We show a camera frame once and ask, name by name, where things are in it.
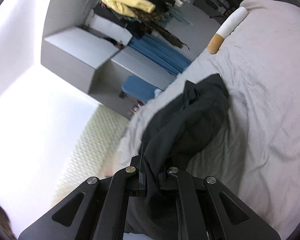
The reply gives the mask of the black garment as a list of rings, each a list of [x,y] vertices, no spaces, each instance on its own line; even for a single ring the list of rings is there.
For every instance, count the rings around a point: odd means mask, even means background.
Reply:
[[[213,74],[198,83],[186,81],[183,92],[153,116],[139,148],[147,194],[129,200],[126,233],[178,238],[174,194],[159,191],[159,175],[168,165],[186,169],[213,141],[227,117],[228,97],[221,76]]]

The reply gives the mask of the cream quilted headboard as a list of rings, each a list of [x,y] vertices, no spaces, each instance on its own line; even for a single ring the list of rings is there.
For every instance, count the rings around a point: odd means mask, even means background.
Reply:
[[[99,105],[81,133],[53,204],[57,204],[89,177],[99,179],[114,174],[116,149],[129,119],[104,105]]]

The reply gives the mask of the grey bed sheet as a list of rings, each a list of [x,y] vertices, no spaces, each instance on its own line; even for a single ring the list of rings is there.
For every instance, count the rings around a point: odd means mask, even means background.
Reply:
[[[132,117],[114,168],[129,165],[153,115],[186,81],[218,73],[230,94],[228,117],[187,171],[215,176],[287,239],[300,223],[300,8],[271,0],[244,0],[242,6],[247,17],[219,51],[202,52]]]

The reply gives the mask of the bottles on nightstand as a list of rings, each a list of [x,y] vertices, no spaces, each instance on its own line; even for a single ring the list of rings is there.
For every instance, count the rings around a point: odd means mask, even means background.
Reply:
[[[137,100],[136,103],[132,106],[131,112],[135,114],[142,106],[144,103],[140,100]]]

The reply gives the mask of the blue chair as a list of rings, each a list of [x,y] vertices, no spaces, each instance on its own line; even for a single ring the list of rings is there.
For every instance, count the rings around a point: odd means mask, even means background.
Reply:
[[[127,77],[122,85],[122,91],[143,103],[147,103],[162,92],[160,88],[137,76]]]

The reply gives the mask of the blue curtain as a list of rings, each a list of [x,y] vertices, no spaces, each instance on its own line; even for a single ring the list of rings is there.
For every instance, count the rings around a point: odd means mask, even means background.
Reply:
[[[145,34],[140,39],[133,37],[128,46],[173,76],[178,76],[191,64],[184,55],[150,34]]]

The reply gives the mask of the grey tall wardrobe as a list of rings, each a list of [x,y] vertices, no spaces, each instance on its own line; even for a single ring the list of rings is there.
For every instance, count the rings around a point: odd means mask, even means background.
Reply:
[[[107,41],[94,15],[97,0],[50,0],[43,30],[44,67],[121,115],[130,118],[137,99],[122,90],[130,76],[164,90],[174,76],[130,47]]]

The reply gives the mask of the cigarette shaped pillow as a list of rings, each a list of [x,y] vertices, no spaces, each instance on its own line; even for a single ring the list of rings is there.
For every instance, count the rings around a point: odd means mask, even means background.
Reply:
[[[236,9],[220,26],[215,35],[211,38],[207,45],[207,50],[210,54],[215,54],[221,47],[224,40],[234,31],[234,29],[246,18],[248,15],[245,7]]]

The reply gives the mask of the black hanging coat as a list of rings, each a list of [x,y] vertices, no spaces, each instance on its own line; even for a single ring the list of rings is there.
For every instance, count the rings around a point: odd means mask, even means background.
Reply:
[[[145,25],[144,23],[140,22],[135,18],[128,18],[126,16],[122,16],[115,11],[108,8],[105,4],[98,4],[93,9],[94,14],[105,18],[106,20],[110,20],[111,22],[126,28],[133,37],[137,39],[141,39],[145,34],[151,34],[152,30]]]

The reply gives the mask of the brown patterned scarf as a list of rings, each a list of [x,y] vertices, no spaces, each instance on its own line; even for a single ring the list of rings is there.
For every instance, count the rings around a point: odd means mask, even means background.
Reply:
[[[145,12],[141,9],[130,8],[132,12],[136,15],[136,19],[145,24],[152,31],[160,34],[166,41],[168,41],[172,46],[182,49],[183,46],[186,46],[189,49],[189,46],[182,42],[175,35],[170,33],[164,27],[160,26],[158,22],[166,18],[166,14],[161,10],[154,9],[152,12]]]

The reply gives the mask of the yellow fleece jacket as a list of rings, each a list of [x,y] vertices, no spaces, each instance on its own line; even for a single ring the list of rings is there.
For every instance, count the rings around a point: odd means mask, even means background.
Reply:
[[[148,0],[100,0],[108,8],[116,13],[131,17],[139,18],[133,9],[141,10],[147,14],[152,13],[155,10],[155,4]]]

